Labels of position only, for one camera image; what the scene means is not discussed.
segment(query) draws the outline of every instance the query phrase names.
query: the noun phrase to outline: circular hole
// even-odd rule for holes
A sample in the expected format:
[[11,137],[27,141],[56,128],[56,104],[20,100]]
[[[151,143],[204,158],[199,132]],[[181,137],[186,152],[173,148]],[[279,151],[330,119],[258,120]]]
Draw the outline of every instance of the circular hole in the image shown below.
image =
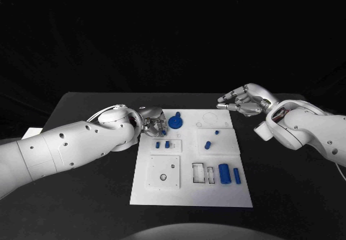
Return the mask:
[[161,179],[163,181],[167,179],[166,174],[161,174],[161,175],[160,175],[160,179]]

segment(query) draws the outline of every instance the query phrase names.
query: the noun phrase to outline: dark table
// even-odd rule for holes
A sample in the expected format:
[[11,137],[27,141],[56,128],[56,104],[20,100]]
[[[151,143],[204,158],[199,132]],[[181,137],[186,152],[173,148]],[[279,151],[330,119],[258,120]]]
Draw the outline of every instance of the dark table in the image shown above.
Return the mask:
[[[222,93],[76,93],[63,95],[43,132],[105,107],[215,109]],[[284,99],[302,99],[277,94]],[[297,151],[262,141],[265,115],[230,112],[253,208],[129,205],[138,145],[20,187],[0,201],[0,239],[121,239],[176,223],[233,225],[284,239],[344,239],[346,182],[308,145]]]

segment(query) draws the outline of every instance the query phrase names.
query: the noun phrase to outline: blue object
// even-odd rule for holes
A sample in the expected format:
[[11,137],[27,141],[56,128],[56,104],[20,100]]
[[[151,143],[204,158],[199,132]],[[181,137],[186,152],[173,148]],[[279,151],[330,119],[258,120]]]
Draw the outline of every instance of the blue object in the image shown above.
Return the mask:
[[217,165],[217,171],[219,171],[219,180],[222,184],[229,184],[230,181],[230,175],[229,175],[229,165],[226,163]]
[[183,119],[180,118],[180,112],[177,111],[174,116],[168,119],[167,125],[171,129],[179,129],[183,126]]
[[212,145],[212,143],[207,141],[206,144],[204,144],[204,146],[203,146],[203,148],[204,148],[204,149],[209,149],[209,148],[210,148],[210,145]]
[[238,168],[233,168],[232,171],[233,171],[235,182],[236,184],[241,184],[242,182],[241,182]]

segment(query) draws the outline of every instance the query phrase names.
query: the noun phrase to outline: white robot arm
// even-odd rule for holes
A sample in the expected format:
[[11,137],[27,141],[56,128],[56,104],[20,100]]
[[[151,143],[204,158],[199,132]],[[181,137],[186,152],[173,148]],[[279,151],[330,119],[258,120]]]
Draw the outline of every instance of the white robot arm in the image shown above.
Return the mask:
[[[98,115],[98,121],[89,122]],[[0,199],[31,181],[128,149],[141,132],[163,137],[166,131],[160,107],[134,111],[121,104],[99,111],[88,121],[0,145]]]
[[[235,97],[235,104],[220,103]],[[331,115],[302,100],[278,101],[265,88],[249,83],[217,99],[217,109],[246,117],[264,112],[265,121],[253,128],[259,137],[272,137],[292,150],[311,145],[326,159],[346,167],[346,116]]]

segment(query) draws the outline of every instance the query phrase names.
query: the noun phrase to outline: black curtain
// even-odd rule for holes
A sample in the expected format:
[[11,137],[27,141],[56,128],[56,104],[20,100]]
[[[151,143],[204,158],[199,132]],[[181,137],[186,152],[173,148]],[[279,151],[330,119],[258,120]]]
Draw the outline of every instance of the black curtain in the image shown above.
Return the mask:
[[0,138],[43,126],[66,92],[226,93],[256,83],[346,114],[343,14],[285,10],[1,0]]

